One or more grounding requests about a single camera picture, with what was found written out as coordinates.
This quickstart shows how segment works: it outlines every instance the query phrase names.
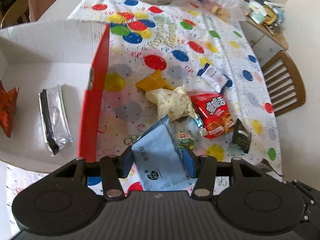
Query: black logo on blue package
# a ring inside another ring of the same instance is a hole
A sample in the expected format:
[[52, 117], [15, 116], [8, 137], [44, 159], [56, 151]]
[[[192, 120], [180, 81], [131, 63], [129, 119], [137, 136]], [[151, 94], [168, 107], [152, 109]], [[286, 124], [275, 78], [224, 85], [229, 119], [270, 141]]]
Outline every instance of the black logo on blue package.
[[148, 174], [148, 179], [156, 180], [158, 178], [159, 178], [159, 174], [156, 171], [151, 171], [151, 173]]

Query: green balloon print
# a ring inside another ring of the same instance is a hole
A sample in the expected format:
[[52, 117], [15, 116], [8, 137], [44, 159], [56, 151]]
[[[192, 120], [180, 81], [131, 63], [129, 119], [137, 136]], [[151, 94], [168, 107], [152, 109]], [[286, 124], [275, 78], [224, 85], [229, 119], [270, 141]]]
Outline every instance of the green balloon print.
[[241, 35], [239, 32], [233, 31], [233, 33], [234, 33], [235, 35], [237, 35], [239, 38], [242, 38], [242, 35]]
[[185, 28], [186, 30], [192, 30], [193, 26], [187, 22], [180, 22], [180, 25]]
[[276, 155], [277, 155], [276, 150], [273, 148], [270, 148], [268, 150], [268, 155], [269, 155], [270, 160], [274, 161], [276, 159]]
[[220, 39], [220, 36], [219, 36], [219, 34], [218, 34], [216, 31], [212, 30], [212, 31], [209, 31], [209, 33], [210, 33], [210, 35], [211, 35], [213, 38], [218, 38], [218, 39]]
[[122, 25], [114, 26], [110, 29], [111, 33], [115, 35], [127, 36], [130, 30]]

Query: red balloon print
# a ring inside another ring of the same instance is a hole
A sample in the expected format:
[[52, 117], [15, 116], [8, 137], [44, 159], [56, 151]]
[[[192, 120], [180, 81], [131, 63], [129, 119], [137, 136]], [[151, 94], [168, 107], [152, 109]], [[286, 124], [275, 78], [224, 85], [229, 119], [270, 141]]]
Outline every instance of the red balloon print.
[[195, 42], [189, 41], [188, 44], [189, 44], [190, 48], [193, 49], [195, 52], [198, 52], [201, 54], [204, 53], [203, 48], [200, 45], [196, 44]]
[[167, 67], [166, 61], [157, 55], [148, 55], [144, 57], [144, 63], [154, 70], [165, 70]]
[[199, 8], [199, 6], [195, 3], [190, 3], [193, 7], [196, 7], [197, 9]]
[[184, 22], [191, 24], [192, 26], [196, 26], [196, 24], [193, 21], [183, 19]]
[[131, 20], [134, 17], [134, 15], [132, 13], [129, 13], [129, 12], [118, 13], [118, 14], [120, 14], [121, 16], [126, 18], [127, 20]]
[[162, 12], [163, 12], [163, 10], [161, 10], [160, 8], [158, 8], [158, 7], [156, 7], [156, 6], [151, 6], [151, 7], [149, 8], [149, 11], [150, 11], [150, 12], [154, 12], [154, 13], [162, 13]]
[[98, 3], [94, 6], [92, 6], [92, 10], [95, 10], [95, 11], [102, 11], [102, 10], [105, 10], [108, 8], [108, 5], [106, 4], [103, 4], [103, 3]]
[[135, 191], [143, 191], [142, 185], [141, 185], [141, 183], [139, 181], [137, 181], [137, 182], [135, 182], [135, 183], [130, 185], [130, 187], [128, 188], [128, 194], [129, 194], [130, 191], [133, 191], [133, 190], [135, 190]]
[[266, 109], [266, 111], [271, 114], [273, 112], [273, 106], [270, 103], [265, 103], [264, 108]]
[[144, 31], [147, 28], [147, 26], [140, 21], [128, 23], [128, 26], [130, 29], [132, 29], [134, 31]]

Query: wooden countertop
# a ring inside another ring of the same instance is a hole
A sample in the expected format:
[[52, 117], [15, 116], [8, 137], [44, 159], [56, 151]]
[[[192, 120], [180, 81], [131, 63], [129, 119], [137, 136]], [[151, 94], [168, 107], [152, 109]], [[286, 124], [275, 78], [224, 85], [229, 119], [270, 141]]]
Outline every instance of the wooden countertop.
[[286, 41], [286, 39], [284, 38], [283, 34], [275, 34], [272, 35], [265, 26], [261, 25], [257, 25], [249, 16], [247, 16], [247, 23], [249, 23], [250, 25], [256, 27], [258, 30], [260, 30], [261, 32], [263, 32], [266, 36], [268, 36], [270, 39], [272, 39], [274, 42], [276, 42], [279, 46], [281, 46], [284, 50], [287, 50], [289, 45]]

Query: cardboard box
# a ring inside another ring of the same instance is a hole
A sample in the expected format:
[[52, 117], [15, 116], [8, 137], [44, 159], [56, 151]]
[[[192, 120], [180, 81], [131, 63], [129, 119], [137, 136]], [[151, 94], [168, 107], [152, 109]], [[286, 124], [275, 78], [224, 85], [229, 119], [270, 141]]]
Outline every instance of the cardboard box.
[[[6, 91], [16, 86], [20, 89], [12, 137], [7, 138], [0, 130], [2, 161], [27, 170], [52, 172], [76, 158], [80, 151], [94, 151], [90, 155], [95, 156], [108, 50], [109, 25], [103, 23], [65, 20], [0, 30], [3, 86]], [[73, 143], [51, 157], [44, 143], [38, 93], [58, 82]], [[91, 107], [81, 118], [83, 104]]]

